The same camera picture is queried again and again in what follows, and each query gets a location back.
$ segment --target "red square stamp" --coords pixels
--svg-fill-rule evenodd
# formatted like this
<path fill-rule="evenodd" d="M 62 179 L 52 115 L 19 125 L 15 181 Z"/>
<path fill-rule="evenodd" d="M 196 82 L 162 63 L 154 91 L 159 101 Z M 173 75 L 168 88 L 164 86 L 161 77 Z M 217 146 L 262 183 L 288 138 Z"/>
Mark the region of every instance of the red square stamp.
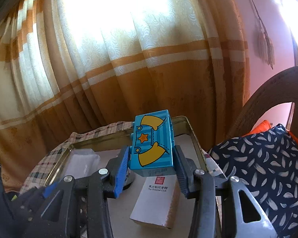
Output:
<path fill-rule="evenodd" d="M 164 177 L 158 176 L 154 184 L 163 184 L 163 182 L 164 182 Z"/>

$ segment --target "pink wall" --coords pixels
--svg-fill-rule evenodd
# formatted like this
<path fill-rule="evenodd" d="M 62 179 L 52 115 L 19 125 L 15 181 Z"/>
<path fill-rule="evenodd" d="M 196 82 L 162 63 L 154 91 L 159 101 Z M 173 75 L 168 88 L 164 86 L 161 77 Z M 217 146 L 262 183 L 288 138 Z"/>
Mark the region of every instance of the pink wall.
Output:
<path fill-rule="evenodd" d="M 235 0 L 241 17 L 249 44 L 250 55 L 250 94 L 253 94 L 266 80 L 278 72 L 294 66 L 294 50 L 290 29 L 284 22 L 280 11 L 279 0 L 254 0 L 259 15 L 262 18 L 268 35 L 272 40 L 275 51 L 275 65 L 271 67 L 256 56 L 255 31 L 258 22 L 250 0 Z M 269 120 L 274 125 L 282 123 L 286 126 L 291 103 L 278 105 L 267 111 L 259 120 Z"/>

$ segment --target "blue toy block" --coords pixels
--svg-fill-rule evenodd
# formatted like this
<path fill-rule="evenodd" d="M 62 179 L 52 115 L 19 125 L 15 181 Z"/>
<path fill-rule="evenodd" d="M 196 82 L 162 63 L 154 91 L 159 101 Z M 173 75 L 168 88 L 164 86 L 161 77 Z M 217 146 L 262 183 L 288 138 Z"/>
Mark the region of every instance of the blue toy block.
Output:
<path fill-rule="evenodd" d="M 138 115 L 130 147 L 130 169 L 140 176 L 175 175 L 174 136 L 168 110 Z"/>

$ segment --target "silver screw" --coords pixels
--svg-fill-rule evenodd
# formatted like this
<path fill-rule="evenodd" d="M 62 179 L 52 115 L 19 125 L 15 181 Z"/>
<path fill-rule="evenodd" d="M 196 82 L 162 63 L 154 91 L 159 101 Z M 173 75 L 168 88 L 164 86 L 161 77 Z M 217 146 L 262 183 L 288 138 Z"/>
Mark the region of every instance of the silver screw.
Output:
<path fill-rule="evenodd" d="M 196 169 L 194 172 L 198 176 L 202 176 L 205 174 L 204 170 L 202 170 L 202 169 Z"/>
<path fill-rule="evenodd" d="M 70 181 L 72 181 L 72 179 L 73 179 L 72 176 L 65 176 L 63 180 L 64 180 L 65 182 L 70 182 Z"/>
<path fill-rule="evenodd" d="M 105 174 L 108 173 L 108 170 L 107 170 L 106 168 L 101 168 L 101 169 L 98 170 L 98 173 L 99 173 L 100 175 L 105 175 Z"/>
<path fill-rule="evenodd" d="M 240 179 L 237 176 L 231 176 L 230 179 L 231 179 L 232 182 L 239 182 L 240 181 Z"/>

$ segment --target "orange star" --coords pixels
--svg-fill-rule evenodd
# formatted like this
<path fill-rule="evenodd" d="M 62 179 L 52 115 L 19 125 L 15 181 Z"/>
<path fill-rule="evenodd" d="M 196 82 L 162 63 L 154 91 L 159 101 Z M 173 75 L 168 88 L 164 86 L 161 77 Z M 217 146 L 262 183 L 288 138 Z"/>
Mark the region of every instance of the orange star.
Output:
<path fill-rule="evenodd" d="M 138 138 L 138 140 L 140 140 L 141 143 L 148 141 L 148 134 L 141 134 L 141 136 Z"/>

